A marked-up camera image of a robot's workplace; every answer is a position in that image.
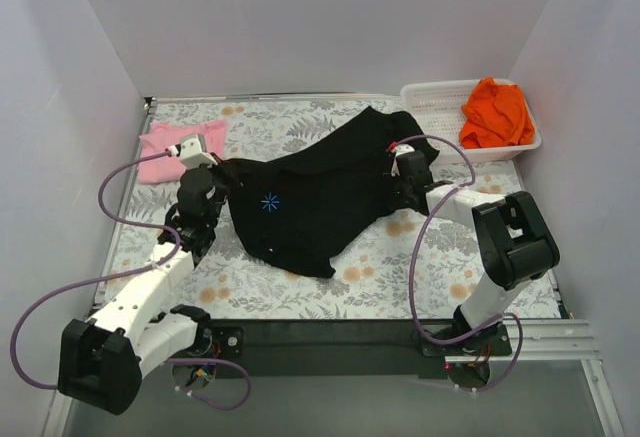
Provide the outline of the black t shirt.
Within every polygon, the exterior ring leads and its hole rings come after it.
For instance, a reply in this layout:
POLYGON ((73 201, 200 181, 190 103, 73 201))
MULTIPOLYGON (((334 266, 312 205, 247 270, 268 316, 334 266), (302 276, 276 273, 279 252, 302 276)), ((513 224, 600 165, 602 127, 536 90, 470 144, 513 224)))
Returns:
POLYGON ((234 230, 250 256, 330 278, 331 258, 378 219, 405 208, 388 151, 405 138, 426 164, 438 157, 409 113, 368 107, 297 153, 268 162, 231 158, 212 172, 228 189, 234 230))

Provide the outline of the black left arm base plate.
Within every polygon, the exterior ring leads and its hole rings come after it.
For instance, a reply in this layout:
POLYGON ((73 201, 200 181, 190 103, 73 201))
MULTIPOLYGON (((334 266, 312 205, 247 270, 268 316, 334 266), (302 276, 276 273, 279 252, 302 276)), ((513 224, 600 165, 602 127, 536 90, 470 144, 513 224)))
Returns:
POLYGON ((239 326, 223 325, 205 328, 202 356, 238 358, 243 354, 244 337, 244 329, 239 326))

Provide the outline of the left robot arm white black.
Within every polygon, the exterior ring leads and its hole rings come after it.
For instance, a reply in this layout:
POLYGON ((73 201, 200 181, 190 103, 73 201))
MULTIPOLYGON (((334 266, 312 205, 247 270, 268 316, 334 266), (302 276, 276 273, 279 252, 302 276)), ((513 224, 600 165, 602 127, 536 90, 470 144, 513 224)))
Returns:
POLYGON ((119 415, 131 406, 143 378, 173 354, 185 350, 200 357, 211 349, 213 334, 196 321, 198 310, 163 316, 160 307, 214 243, 226 196, 210 167, 183 174, 148 270, 87 321, 74 319, 64 328, 60 393, 119 415))

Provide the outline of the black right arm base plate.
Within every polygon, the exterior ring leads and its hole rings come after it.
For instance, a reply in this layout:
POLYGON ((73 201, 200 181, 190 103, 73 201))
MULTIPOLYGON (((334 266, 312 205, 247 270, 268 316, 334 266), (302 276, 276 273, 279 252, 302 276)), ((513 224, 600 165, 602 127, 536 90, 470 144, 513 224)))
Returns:
POLYGON ((490 326, 469 339, 447 345, 431 342, 419 335, 417 331, 414 332, 413 338, 420 345, 421 351, 429 357, 453 356, 467 360, 481 360, 487 356, 508 357, 515 349, 503 324, 490 326))

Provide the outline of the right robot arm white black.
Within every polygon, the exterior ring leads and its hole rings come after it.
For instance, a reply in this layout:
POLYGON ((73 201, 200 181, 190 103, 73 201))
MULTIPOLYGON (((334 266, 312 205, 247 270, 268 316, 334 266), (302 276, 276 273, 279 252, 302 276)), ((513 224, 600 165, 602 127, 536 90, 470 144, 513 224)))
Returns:
POLYGON ((390 178, 398 202, 426 217, 408 271, 409 307, 417 332, 430 344, 475 354, 486 346, 489 332, 502 323, 516 297, 559 264, 558 246, 530 193, 487 194, 472 190, 472 181, 459 185, 437 182, 424 155, 413 147, 399 144, 390 154, 390 178), (414 282, 424 236, 436 218, 475 231, 483 274, 454 311, 450 326, 433 334, 418 317, 414 282))

